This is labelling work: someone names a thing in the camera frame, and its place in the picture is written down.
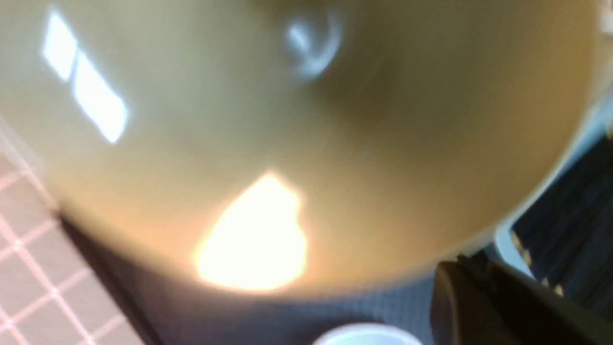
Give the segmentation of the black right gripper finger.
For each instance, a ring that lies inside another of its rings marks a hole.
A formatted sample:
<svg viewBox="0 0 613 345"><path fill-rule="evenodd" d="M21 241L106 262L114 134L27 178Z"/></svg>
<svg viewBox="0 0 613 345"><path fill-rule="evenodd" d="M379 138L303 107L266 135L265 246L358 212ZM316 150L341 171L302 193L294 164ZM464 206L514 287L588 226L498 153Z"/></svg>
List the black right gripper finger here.
<svg viewBox="0 0 613 345"><path fill-rule="evenodd" d="M500 262L461 255L436 265L435 345L610 345L610 322Z"/></svg>

